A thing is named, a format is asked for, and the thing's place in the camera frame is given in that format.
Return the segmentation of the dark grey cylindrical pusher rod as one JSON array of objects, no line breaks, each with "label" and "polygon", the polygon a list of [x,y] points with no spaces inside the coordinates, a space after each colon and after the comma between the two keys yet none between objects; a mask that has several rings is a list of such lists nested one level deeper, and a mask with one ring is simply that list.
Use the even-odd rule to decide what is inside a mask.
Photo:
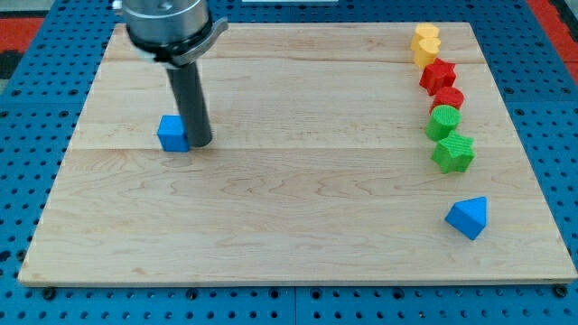
[{"label": "dark grey cylindrical pusher rod", "polygon": [[166,71],[190,147],[203,147],[212,140],[200,73],[195,62]]}]

